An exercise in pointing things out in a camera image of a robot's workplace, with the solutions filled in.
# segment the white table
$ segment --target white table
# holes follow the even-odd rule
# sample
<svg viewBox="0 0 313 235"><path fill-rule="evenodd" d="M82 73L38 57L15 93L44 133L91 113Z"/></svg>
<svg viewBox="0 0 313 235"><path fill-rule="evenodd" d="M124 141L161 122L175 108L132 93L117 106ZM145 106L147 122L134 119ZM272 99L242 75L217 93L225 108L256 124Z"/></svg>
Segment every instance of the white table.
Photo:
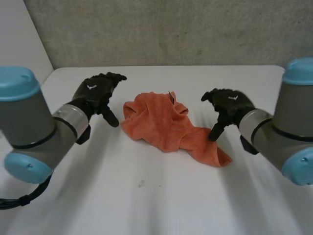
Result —
<svg viewBox="0 0 313 235"><path fill-rule="evenodd" d="M238 89L273 112L283 73L276 66L62 68L43 85L50 110L68 102L84 78L108 71L128 78L110 100L121 122L124 102L137 94L175 91L192 123L210 128L217 113L200 101L204 92ZM101 116L91 127L90 140L70 150L42 196L0 211L1 235L313 234L313 188L293 185L262 155L245 152L234 126L218 141L234 160L225 168L200 164L183 150L163 153L132 141ZM1 161L9 150L2 138ZM33 188L0 168L0 198Z"/></svg>

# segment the crumpled towel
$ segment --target crumpled towel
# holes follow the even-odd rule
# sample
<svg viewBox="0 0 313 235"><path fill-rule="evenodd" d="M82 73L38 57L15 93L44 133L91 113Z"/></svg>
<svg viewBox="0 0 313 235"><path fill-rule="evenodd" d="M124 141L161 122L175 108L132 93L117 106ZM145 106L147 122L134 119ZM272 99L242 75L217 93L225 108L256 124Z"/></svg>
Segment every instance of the crumpled towel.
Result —
<svg viewBox="0 0 313 235"><path fill-rule="evenodd" d="M122 129L132 140L144 139L164 152L185 149L200 163L222 167L231 158L209 141L208 128L195 127L187 114L188 109L181 103L174 104L169 94L141 93L134 101L123 106L125 121Z"/></svg>

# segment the robotic hand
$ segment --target robotic hand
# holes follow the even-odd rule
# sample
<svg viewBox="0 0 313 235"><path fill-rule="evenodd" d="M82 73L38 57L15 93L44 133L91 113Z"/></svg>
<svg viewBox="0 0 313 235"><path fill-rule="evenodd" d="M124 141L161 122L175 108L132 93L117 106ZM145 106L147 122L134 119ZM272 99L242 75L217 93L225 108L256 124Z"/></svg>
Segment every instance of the robotic hand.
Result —
<svg viewBox="0 0 313 235"><path fill-rule="evenodd" d="M92 115L119 125L108 103L122 80L126 77L110 72L85 79L72 101L51 115L31 70L0 68L0 129L13 147L4 159L5 169L27 183L49 180L71 147L89 139Z"/></svg>
<svg viewBox="0 0 313 235"><path fill-rule="evenodd" d="M313 184L313 58L294 60L287 67L275 114L254 107L240 91L206 92L219 112L209 135L216 141L226 126L235 124L246 151L262 153L282 174L297 185Z"/></svg>

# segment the light blue cap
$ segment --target light blue cap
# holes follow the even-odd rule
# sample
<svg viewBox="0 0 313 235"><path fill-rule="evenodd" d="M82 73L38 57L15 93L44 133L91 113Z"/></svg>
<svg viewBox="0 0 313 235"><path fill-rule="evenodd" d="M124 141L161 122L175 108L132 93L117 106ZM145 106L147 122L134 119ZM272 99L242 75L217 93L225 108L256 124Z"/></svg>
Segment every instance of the light blue cap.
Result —
<svg viewBox="0 0 313 235"><path fill-rule="evenodd" d="M313 86L313 57L291 61L283 74L283 82L296 86Z"/></svg>
<svg viewBox="0 0 313 235"><path fill-rule="evenodd" d="M34 73L24 67L0 67L0 102L27 99L40 91Z"/></svg>
<svg viewBox="0 0 313 235"><path fill-rule="evenodd" d="M15 152L6 155L4 168L15 178L32 184L43 183L53 173L50 167L38 159Z"/></svg>
<svg viewBox="0 0 313 235"><path fill-rule="evenodd" d="M303 149L288 158L282 167L282 174L296 185L312 185L313 147Z"/></svg>

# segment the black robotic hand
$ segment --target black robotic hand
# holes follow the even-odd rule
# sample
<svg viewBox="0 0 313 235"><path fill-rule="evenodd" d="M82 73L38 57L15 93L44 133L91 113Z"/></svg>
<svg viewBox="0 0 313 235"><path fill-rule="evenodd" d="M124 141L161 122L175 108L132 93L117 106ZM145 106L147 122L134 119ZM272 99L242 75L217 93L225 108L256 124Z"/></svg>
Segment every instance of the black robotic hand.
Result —
<svg viewBox="0 0 313 235"><path fill-rule="evenodd" d="M240 91L230 89L214 89L206 92L201 101L208 100L219 112L218 122L214 125L209 139L216 141L226 126L235 124L239 127L241 119L255 107L250 99Z"/></svg>
<svg viewBox="0 0 313 235"><path fill-rule="evenodd" d="M117 84L126 79L123 75L111 72L87 78L78 87L69 104L80 108L87 115L88 120L94 114L102 114L110 126L117 127L119 122L108 107L108 103ZM86 142L90 137L90 131L91 127L88 126L77 143Z"/></svg>

